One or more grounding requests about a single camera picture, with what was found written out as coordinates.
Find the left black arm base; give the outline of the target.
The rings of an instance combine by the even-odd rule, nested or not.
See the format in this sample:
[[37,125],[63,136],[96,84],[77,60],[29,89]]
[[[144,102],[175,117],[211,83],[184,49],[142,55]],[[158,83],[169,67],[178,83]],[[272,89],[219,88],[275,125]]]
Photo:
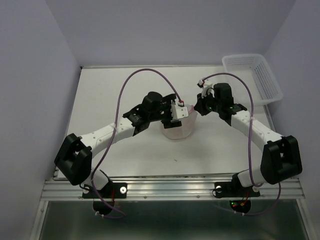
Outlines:
[[[107,204],[110,206],[105,205],[102,201],[93,201],[92,208],[96,216],[100,216],[102,218],[107,219],[120,219],[123,216],[109,216],[109,214],[116,210],[115,208],[115,199],[126,199],[127,192],[128,192],[128,184],[126,182],[114,182],[112,181],[104,171],[101,169],[98,172],[99,176],[104,176],[102,180],[107,180],[107,184],[101,189],[97,190],[100,196],[104,199],[111,199],[110,202]],[[82,189],[82,198],[84,199],[98,199],[94,189],[91,185],[87,185],[81,183],[79,187]]]

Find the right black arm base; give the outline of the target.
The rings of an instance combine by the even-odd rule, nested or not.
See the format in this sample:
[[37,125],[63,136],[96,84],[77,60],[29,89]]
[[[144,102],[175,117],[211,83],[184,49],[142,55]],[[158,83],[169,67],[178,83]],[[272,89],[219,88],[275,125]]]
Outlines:
[[212,195],[215,198],[231,198],[229,205],[236,214],[246,215],[251,210],[250,198],[261,196],[260,191],[254,191],[253,186],[244,187],[241,185],[238,174],[234,174],[230,181],[214,183]]

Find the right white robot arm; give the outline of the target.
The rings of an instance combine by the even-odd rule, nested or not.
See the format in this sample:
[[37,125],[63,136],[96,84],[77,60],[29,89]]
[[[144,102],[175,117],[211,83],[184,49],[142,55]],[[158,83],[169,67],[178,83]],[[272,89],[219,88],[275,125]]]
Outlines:
[[251,191],[254,185],[275,185],[302,173],[300,149],[295,137],[283,136],[256,120],[247,108],[234,102],[229,84],[200,81],[197,85],[202,92],[197,95],[194,109],[202,116],[217,113],[262,152],[259,166],[234,174],[230,182],[221,186],[217,197],[235,197]]

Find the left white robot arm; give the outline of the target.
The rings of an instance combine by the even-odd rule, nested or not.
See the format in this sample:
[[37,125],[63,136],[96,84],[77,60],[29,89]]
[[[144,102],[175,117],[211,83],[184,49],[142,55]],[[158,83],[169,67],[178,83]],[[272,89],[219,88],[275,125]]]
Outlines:
[[67,135],[54,164],[73,186],[82,189],[84,199],[126,198],[128,185],[113,183],[92,160],[100,152],[108,152],[111,145],[146,130],[152,122],[160,121],[166,129],[182,126],[181,120],[189,115],[188,108],[176,98],[174,93],[162,96],[151,91],[142,103],[117,115],[113,123],[85,135]]

